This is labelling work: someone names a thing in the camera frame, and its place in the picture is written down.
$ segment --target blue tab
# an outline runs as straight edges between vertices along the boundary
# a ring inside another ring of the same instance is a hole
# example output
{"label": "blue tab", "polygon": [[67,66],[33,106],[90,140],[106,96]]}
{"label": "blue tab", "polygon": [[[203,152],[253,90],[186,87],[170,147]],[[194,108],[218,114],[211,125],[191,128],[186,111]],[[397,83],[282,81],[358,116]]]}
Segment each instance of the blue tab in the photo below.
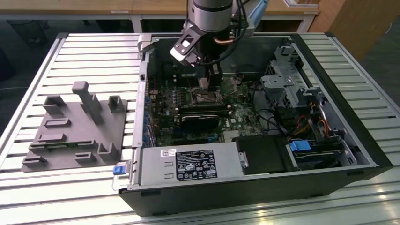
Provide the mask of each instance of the blue tab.
{"label": "blue tab", "polygon": [[126,166],[125,165],[115,165],[111,170],[113,175],[123,175],[126,174]]}
{"label": "blue tab", "polygon": [[293,141],[289,143],[289,149],[291,151],[307,151],[310,150],[310,144],[307,141]]}

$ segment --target warning label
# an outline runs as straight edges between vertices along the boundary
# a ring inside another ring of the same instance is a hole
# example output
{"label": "warning label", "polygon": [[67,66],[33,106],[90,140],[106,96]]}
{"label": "warning label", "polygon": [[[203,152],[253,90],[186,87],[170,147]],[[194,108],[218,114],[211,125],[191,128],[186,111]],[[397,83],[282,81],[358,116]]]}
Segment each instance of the warning label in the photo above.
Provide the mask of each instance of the warning label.
{"label": "warning label", "polygon": [[217,167],[211,150],[175,152],[177,180],[217,178]]}

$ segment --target copper pipe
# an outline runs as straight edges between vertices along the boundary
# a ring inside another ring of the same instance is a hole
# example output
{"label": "copper pipe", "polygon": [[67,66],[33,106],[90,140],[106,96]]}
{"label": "copper pipe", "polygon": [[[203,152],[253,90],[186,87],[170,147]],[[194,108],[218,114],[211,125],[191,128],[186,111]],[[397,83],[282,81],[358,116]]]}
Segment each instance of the copper pipe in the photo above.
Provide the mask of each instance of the copper pipe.
{"label": "copper pipe", "polygon": [[233,39],[229,39],[229,40],[218,40],[217,38],[213,39],[214,43],[217,43],[218,45],[226,45],[226,44],[230,44],[233,43]]}

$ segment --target wooden desk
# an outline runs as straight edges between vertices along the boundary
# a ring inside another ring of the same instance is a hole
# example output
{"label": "wooden desk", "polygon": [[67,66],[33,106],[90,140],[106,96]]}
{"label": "wooden desk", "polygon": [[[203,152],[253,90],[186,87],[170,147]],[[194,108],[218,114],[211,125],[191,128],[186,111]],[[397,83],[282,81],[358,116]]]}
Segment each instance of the wooden desk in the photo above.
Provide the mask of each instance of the wooden desk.
{"label": "wooden desk", "polygon": [[400,0],[319,0],[310,32],[333,33],[361,60],[400,14]]}
{"label": "wooden desk", "polygon": [[129,14],[133,0],[0,0],[1,14]]}
{"label": "wooden desk", "polygon": [[[133,0],[131,13],[138,15],[185,15],[186,0]],[[265,15],[317,15],[317,8],[287,7],[282,0],[269,0]]]}
{"label": "wooden desk", "polygon": [[[317,8],[287,7],[282,0],[269,0],[262,20],[301,21],[297,32],[306,32],[318,12]],[[131,14],[134,32],[142,32],[141,20],[183,20],[186,0],[133,0]]]}
{"label": "wooden desk", "polygon": [[[183,20],[185,14],[186,0],[0,0],[0,19],[130,19],[134,32],[142,32],[141,20]],[[306,32],[317,14],[315,8],[269,0],[262,20],[301,21],[297,31]]]}

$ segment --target blue drive latch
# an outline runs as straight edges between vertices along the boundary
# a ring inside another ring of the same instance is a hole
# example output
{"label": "blue drive latch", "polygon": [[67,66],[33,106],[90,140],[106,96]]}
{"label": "blue drive latch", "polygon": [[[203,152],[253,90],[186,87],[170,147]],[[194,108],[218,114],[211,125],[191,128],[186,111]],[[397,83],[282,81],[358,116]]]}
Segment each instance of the blue drive latch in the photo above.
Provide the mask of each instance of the blue drive latch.
{"label": "blue drive latch", "polygon": [[291,151],[309,151],[310,150],[310,144],[307,143],[307,141],[291,141],[291,143],[289,143],[289,149]]}

